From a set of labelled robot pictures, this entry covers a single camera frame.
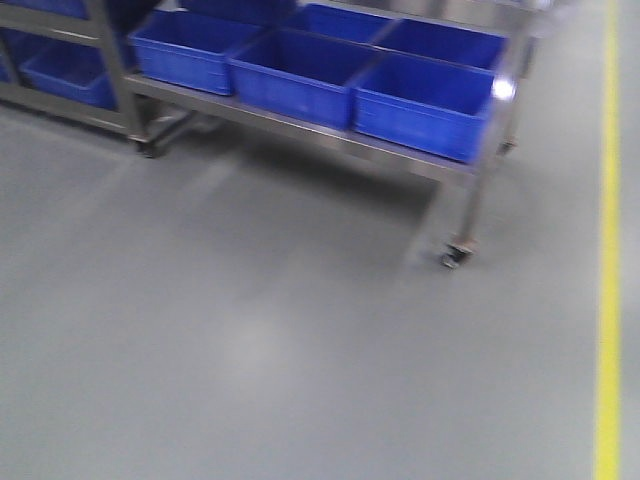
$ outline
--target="gray floor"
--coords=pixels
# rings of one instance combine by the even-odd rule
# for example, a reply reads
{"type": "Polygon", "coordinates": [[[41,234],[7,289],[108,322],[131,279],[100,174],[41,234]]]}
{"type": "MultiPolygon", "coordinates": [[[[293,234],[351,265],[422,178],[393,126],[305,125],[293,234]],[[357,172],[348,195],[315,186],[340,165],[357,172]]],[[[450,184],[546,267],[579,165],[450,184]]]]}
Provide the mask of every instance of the gray floor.
{"type": "Polygon", "coordinates": [[[589,478],[600,3],[544,44],[455,274],[418,259],[460,192],[232,125],[144,160],[0,108],[0,478],[589,478]]]}

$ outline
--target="yellow floor line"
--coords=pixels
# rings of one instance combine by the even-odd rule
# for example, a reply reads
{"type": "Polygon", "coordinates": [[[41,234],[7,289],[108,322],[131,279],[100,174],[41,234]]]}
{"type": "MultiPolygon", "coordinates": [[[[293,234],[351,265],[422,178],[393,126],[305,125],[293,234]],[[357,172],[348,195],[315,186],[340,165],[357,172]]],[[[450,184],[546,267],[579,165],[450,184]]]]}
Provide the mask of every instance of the yellow floor line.
{"type": "Polygon", "coordinates": [[[618,4],[607,0],[595,480],[620,476],[620,130],[618,4]]]}

